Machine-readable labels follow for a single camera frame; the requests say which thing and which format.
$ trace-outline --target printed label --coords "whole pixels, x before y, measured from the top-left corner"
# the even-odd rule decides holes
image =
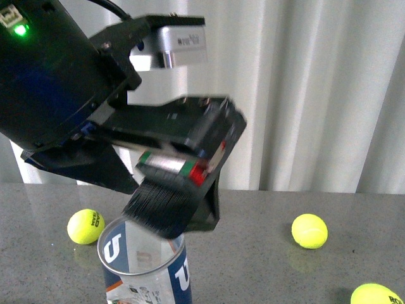
[[[176,304],[191,304],[189,264],[184,248],[180,256],[168,267]]]

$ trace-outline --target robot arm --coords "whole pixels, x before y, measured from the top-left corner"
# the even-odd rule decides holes
[[[134,67],[205,60],[203,25],[126,15],[88,39],[57,0],[0,0],[0,132],[41,170],[134,194],[125,214],[164,237],[213,229],[220,169],[246,127],[242,114],[226,96],[127,104],[141,83]],[[147,149],[140,188],[112,144]],[[179,199],[162,204],[159,191]]]

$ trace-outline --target screw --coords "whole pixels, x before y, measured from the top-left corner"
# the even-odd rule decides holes
[[[76,141],[77,139],[79,139],[79,138],[81,138],[81,137],[82,137],[82,134],[81,134],[81,133],[76,133],[76,134],[72,135],[70,139],[71,139],[72,141]]]
[[[107,51],[111,50],[112,47],[113,46],[111,45],[111,42],[104,42],[103,44],[101,44],[101,49],[104,52],[107,52]]]

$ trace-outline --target logo on tennis ball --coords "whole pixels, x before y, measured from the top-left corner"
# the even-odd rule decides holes
[[[99,227],[100,224],[100,214],[98,212],[93,212],[93,219],[91,221],[91,226]]]
[[[393,296],[388,296],[391,303],[395,303],[395,304],[403,304],[401,300],[398,300],[397,298],[394,298]]]

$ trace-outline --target black cable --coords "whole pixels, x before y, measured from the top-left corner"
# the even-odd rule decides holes
[[[102,6],[103,8],[106,8],[110,12],[112,12],[115,15],[117,15],[118,17],[120,17],[120,19],[122,19],[122,20],[131,19],[131,16],[129,14],[124,12],[118,5],[111,2],[110,0],[88,0],[88,1],[96,3],[100,6]]]

